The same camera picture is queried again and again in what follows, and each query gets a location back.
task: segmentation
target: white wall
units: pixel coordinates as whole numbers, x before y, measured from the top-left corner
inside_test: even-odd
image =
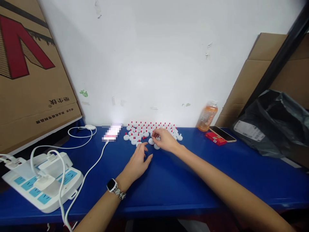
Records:
[[[211,99],[216,121],[258,34],[286,34],[305,0],[40,3],[87,123],[194,127]]]

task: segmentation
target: black plastic bag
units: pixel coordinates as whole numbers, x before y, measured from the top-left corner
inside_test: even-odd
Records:
[[[231,129],[262,156],[285,157],[291,142],[309,146],[309,113],[287,94],[274,90],[262,93]]]

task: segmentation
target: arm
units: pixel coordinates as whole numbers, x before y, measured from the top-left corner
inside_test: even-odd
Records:
[[[148,168],[153,155],[151,154],[148,156],[147,160],[144,162],[144,157],[146,157],[145,151],[148,151],[145,147],[147,144],[148,143],[145,142],[138,145],[125,169],[116,178],[118,188],[121,191],[126,192],[131,184],[140,178]],[[74,231],[105,231],[119,203],[120,199],[118,196],[106,191]]]
[[[186,163],[215,194],[255,231],[294,232],[269,205],[223,172],[180,145],[165,129],[155,129],[152,139]]]

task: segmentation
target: blue table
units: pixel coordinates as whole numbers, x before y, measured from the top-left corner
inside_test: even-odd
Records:
[[[96,162],[107,129],[98,127],[97,134],[84,147],[67,152],[73,167],[83,174]],[[280,159],[260,156],[241,141],[217,146],[197,128],[179,128],[181,144],[208,161],[253,192],[276,210],[309,206],[309,176]],[[101,161],[89,173],[84,187],[72,207],[69,220],[81,220],[106,191],[106,183],[123,170],[135,146],[124,141],[125,128],[115,142],[110,142]],[[90,134],[80,130],[78,136]],[[70,138],[63,147],[75,147],[87,141]],[[162,149],[147,146],[146,155],[154,157],[145,172],[128,190],[116,215],[126,218],[181,216],[202,214],[224,207],[223,203],[181,160]],[[64,204],[67,209],[71,201]],[[0,225],[61,222],[60,209],[44,214],[10,188],[0,195]]]

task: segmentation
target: metal watch strap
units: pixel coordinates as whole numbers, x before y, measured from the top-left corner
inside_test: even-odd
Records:
[[[118,184],[116,184],[116,188],[112,191],[112,193],[116,194],[120,200],[123,200],[126,197],[126,193],[120,192],[120,189],[118,189]]]

